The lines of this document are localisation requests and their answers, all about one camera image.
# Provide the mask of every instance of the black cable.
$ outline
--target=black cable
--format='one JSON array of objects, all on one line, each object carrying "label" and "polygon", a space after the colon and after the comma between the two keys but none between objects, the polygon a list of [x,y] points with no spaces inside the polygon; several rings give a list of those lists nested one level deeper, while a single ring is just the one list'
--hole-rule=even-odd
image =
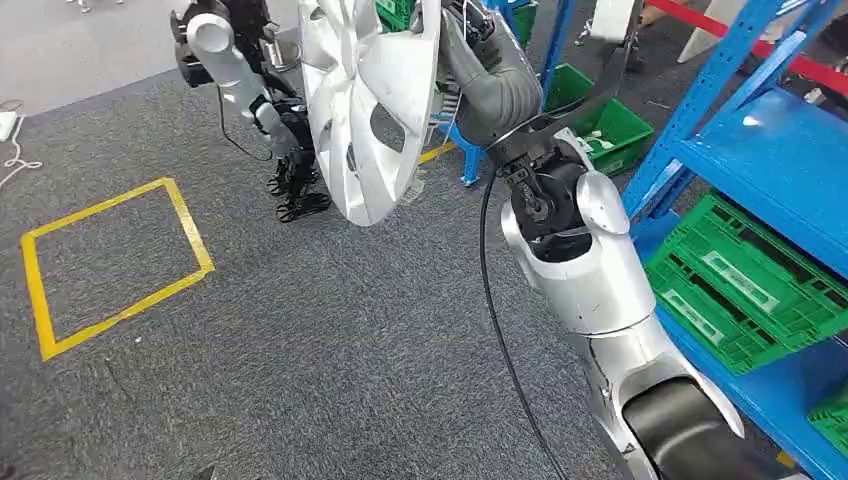
[{"label": "black cable", "polygon": [[521,382],[518,381],[518,375],[515,373],[515,367],[512,365],[512,358],[509,356],[509,350],[507,349],[506,342],[503,338],[503,331],[501,331],[501,325],[500,322],[498,322],[498,316],[495,313],[495,303],[492,300],[492,290],[489,285],[489,270],[486,267],[486,212],[489,208],[489,196],[492,194],[492,186],[495,184],[496,177],[497,170],[493,171],[491,177],[489,177],[489,182],[486,184],[486,190],[483,192],[483,204],[480,206],[480,273],[483,276],[483,290],[486,292],[486,303],[489,305],[489,316],[492,318],[492,327],[494,327],[495,335],[498,337],[498,345],[501,347],[501,354],[503,354],[504,363],[506,364],[507,370],[509,370],[509,376],[512,377],[512,384],[515,386],[515,392],[518,394],[518,399],[521,401],[521,407],[524,409],[524,414],[527,416],[527,420],[533,428],[536,440],[539,441],[539,446],[542,447],[542,451],[554,467],[557,478],[559,480],[567,480],[568,477],[559,465],[553,451],[551,451],[551,447],[548,445],[548,441],[545,440],[545,436],[542,434],[542,430],[539,429],[539,425],[536,423],[536,416],[533,415],[533,411],[530,410],[530,403],[524,395],[524,389],[521,388]]},{"label": "black cable", "polygon": [[226,138],[227,141],[232,143],[236,148],[241,150],[242,153],[254,160],[258,160],[260,162],[267,162],[268,160],[271,160],[271,157],[274,156],[273,153],[268,152],[268,158],[259,158],[256,155],[245,150],[244,147],[239,145],[238,142],[236,142],[235,140],[230,138],[229,135],[227,135],[227,127],[224,125],[224,97],[221,96],[221,87],[216,86],[215,88],[218,90],[218,118],[221,121],[221,134],[224,136],[224,138]]}]

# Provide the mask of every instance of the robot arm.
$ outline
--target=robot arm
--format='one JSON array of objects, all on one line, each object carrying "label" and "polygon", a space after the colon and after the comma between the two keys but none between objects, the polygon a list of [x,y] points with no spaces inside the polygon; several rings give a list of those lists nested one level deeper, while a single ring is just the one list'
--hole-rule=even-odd
[{"label": "robot arm", "polygon": [[215,83],[228,107],[268,145],[277,163],[269,187],[284,199],[280,221],[326,210],[329,197],[307,193],[316,178],[307,112],[275,71],[276,29],[265,1],[223,1],[197,0],[182,15],[171,12],[180,71],[192,87]]},{"label": "robot arm", "polygon": [[[223,1],[198,0],[182,18],[172,15],[181,70],[192,86],[218,84],[291,173],[291,202],[302,201],[314,148],[303,103],[267,66],[264,0]],[[622,23],[616,15],[612,23],[632,28],[638,2],[622,1],[631,6],[630,17]],[[600,436],[622,470],[638,480],[788,478],[744,444],[731,403],[662,329],[616,187],[594,170],[572,135],[554,135],[614,93],[628,51],[620,28],[606,38],[623,40],[624,48],[610,57],[608,74],[588,97],[536,115],[539,85],[503,20],[461,0],[448,2],[442,20],[442,61],[464,92],[460,131],[488,145],[512,191],[501,215],[507,244],[569,332]],[[275,100],[268,86],[283,99]]]},{"label": "robot arm", "polygon": [[[632,1],[624,3],[625,12],[638,12]],[[630,15],[622,23],[634,24]],[[637,480],[789,478],[783,466],[744,441],[733,405],[666,335],[618,189],[592,167],[570,131],[560,131],[614,93],[628,42],[613,52],[589,98],[530,119],[538,109],[538,98],[529,94],[538,85],[535,77],[493,79],[521,70],[518,46],[494,40],[482,52],[461,45],[457,30],[447,22],[441,53],[465,85],[460,131],[468,139],[466,132],[495,130],[472,138],[494,140],[489,158],[512,191],[502,209],[504,236],[529,283],[546,295],[569,333],[589,385],[589,407],[613,458]],[[470,53],[477,58],[469,59]],[[492,57],[500,63],[483,68]],[[483,80],[475,85],[476,79]],[[526,108],[512,108],[503,98],[523,101]],[[500,108],[491,108],[493,102]],[[463,108],[473,114],[463,115]],[[522,114],[503,121],[504,110]]]}]

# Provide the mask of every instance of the green crate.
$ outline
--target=green crate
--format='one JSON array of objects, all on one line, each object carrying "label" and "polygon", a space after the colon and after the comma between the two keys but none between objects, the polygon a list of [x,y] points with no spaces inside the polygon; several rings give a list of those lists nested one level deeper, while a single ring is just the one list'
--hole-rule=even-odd
[{"label": "green crate", "polygon": [[[717,192],[705,195],[666,237],[647,271],[660,303],[734,373],[848,327],[844,280]],[[690,283],[688,290],[706,288],[713,300],[695,308],[694,321],[685,305],[693,292],[678,291],[682,305],[669,298],[670,289],[683,288],[681,281]],[[706,328],[699,328],[702,319],[709,319]],[[710,329],[716,335],[705,333]]]},{"label": "green crate", "polygon": [[646,271],[657,302],[730,372],[739,375],[791,352],[683,259],[674,253],[654,259]]},{"label": "green crate", "polygon": [[[592,81],[580,71],[567,63],[557,65],[545,110],[564,107],[584,97],[591,89]],[[607,175],[632,167],[645,154],[654,133],[650,125],[615,98],[579,119],[572,128],[581,137],[586,137],[593,130],[601,130],[604,140],[613,144],[612,148],[603,150],[592,142],[595,150],[589,153],[589,160],[595,168]]]},{"label": "green crate", "polygon": [[414,0],[377,0],[377,16],[387,32],[401,32],[409,28]]},{"label": "green crate", "polygon": [[837,395],[816,407],[807,419],[830,443],[848,457],[848,383]]},{"label": "green crate", "polygon": [[521,48],[527,46],[530,41],[530,35],[533,33],[533,25],[536,23],[536,12],[539,9],[539,4],[536,0],[530,0],[520,7],[512,9],[512,33],[515,34],[518,44]]}]

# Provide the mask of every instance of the blue metal shelving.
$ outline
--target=blue metal shelving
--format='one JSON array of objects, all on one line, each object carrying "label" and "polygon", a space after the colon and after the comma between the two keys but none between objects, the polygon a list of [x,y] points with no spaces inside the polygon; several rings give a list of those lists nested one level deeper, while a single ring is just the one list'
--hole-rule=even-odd
[{"label": "blue metal shelving", "polygon": [[[697,175],[848,277],[848,124],[775,86],[838,2],[807,2],[769,58],[704,121],[784,3],[746,3],[624,192],[643,258],[677,224],[670,206]],[[848,379],[845,345],[828,340],[734,376],[666,312],[658,313],[684,355],[814,478],[848,478],[848,458],[806,419]]]}]

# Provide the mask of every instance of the floor marking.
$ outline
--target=floor marking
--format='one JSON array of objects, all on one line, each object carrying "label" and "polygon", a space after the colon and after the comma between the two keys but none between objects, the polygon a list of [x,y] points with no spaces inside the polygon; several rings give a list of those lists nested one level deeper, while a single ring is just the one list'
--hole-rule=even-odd
[{"label": "floor marking", "polygon": [[426,152],[422,153],[421,156],[418,157],[418,164],[421,165],[422,163],[427,163],[430,160],[438,157],[439,155],[453,150],[454,148],[456,148],[456,144],[453,142],[448,142],[444,145],[439,145],[438,147],[432,150],[427,150]]},{"label": "floor marking", "polygon": [[[86,327],[72,335],[56,341],[53,333],[53,324],[50,322],[50,311],[47,308],[47,296],[44,293],[44,284],[41,281],[41,270],[38,267],[38,254],[35,249],[35,239],[54,230],[66,227],[74,222],[90,217],[95,213],[102,212],[107,208],[114,207],[122,202],[139,195],[147,193],[153,189],[164,187],[168,192],[168,198],[174,206],[174,211],[182,224],[183,231],[188,237],[188,242],[197,259],[200,269],[187,277],[184,277],[176,282],[148,295],[138,302],[125,308],[117,315],[113,315],[100,323]],[[127,319],[142,310],[161,302],[171,295],[183,290],[186,287],[194,285],[200,281],[207,273],[214,271],[212,259],[203,245],[203,240],[200,238],[200,233],[197,231],[197,226],[194,224],[191,215],[188,212],[185,201],[183,200],[180,191],[177,189],[177,184],[173,178],[162,177],[154,180],[146,185],[130,190],[114,198],[110,198],[104,202],[80,210],[79,212],[60,218],[47,225],[36,228],[21,235],[21,250],[24,257],[24,267],[26,268],[27,286],[29,287],[29,295],[32,302],[32,313],[35,317],[35,331],[38,334],[38,344],[41,350],[41,359],[43,361],[67,351],[89,338],[102,333],[106,329],[112,327],[121,320]]]},{"label": "floor marking", "polygon": [[777,454],[778,463],[787,468],[795,468],[795,460],[792,460],[792,457],[789,456],[788,453],[781,450],[780,453]]}]

